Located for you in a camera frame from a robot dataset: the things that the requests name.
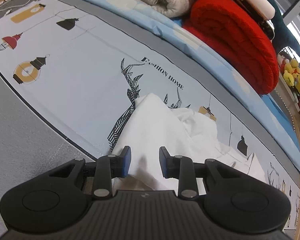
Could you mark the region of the white long-sleeve shirt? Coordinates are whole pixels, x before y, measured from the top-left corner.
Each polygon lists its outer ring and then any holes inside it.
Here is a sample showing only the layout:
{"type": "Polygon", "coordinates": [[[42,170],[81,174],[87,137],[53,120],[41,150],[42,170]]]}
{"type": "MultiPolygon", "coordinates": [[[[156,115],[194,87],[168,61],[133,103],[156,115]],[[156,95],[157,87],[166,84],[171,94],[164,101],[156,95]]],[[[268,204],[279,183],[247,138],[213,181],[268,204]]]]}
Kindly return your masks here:
{"type": "Polygon", "coordinates": [[[256,154],[245,158],[217,139],[215,121],[188,108],[170,109],[155,94],[135,100],[135,111],[126,123],[114,149],[118,155],[131,148],[128,176],[113,179],[116,190],[174,190],[178,181],[165,179],[159,163],[159,148],[170,155],[183,155],[195,163],[216,159],[247,175],[265,182],[265,174],[256,154]]]}

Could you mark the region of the printed grey bed sheet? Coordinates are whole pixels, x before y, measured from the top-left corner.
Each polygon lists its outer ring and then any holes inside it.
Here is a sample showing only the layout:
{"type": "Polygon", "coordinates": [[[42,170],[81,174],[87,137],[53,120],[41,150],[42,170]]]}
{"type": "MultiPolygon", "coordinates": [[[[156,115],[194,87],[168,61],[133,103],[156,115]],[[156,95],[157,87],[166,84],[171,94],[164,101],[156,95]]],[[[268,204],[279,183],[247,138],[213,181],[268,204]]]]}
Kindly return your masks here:
{"type": "Polygon", "coordinates": [[[0,75],[44,122],[91,158],[113,153],[135,100],[215,121],[217,139],[256,154],[298,226],[299,171],[270,133],[207,70],[137,24],[83,0],[40,0],[0,19],[0,75]]]}

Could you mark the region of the red folded blanket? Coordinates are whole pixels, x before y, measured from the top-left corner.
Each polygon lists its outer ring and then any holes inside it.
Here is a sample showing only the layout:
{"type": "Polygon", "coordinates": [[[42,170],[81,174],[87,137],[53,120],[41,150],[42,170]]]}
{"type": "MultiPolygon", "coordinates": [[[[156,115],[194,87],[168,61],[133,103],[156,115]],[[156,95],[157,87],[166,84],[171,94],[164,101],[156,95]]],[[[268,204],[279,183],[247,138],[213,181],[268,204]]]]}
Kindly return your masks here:
{"type": "Polygon", "coordinates": [[[258,94],[279,81],[276,53],[258,24],[232,0],[196,0],[183,28],[228,61],[258,94]]]}

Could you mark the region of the yellow plush toys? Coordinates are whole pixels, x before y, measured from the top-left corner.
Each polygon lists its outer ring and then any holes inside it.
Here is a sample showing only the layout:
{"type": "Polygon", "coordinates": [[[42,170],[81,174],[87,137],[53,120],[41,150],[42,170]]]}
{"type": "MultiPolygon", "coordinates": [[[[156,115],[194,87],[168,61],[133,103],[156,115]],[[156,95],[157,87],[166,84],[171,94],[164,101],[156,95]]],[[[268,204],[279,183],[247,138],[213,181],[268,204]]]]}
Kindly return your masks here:
{"type": "Polygon", "coordinates": [[[296,100],[300,100],[300,64],[285,51],[277,55],[280,72],[296,100]]]}

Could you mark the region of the dark teal shark plush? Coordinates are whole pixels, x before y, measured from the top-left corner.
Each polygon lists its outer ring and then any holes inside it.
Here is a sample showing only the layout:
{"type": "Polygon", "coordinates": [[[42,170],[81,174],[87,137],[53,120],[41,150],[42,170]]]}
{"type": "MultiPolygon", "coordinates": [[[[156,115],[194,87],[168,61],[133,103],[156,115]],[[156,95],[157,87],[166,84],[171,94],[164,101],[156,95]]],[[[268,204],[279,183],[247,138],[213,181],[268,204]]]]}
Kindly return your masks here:
{"type": "Polygon", "coordinates": [[[277,6],[277,3],[274,0],[267,0],[267,1],[275,9],[275,15],[271,19],[271,22],[274,25],[274,33],[275,33],[275,37],[272,40],[272,44],[275,49],[275,52],[278,54],[283,48],[290,47],[296,52],[298,57],[300,57],[300,44],[285,25],[279,7],[277,6]]]}

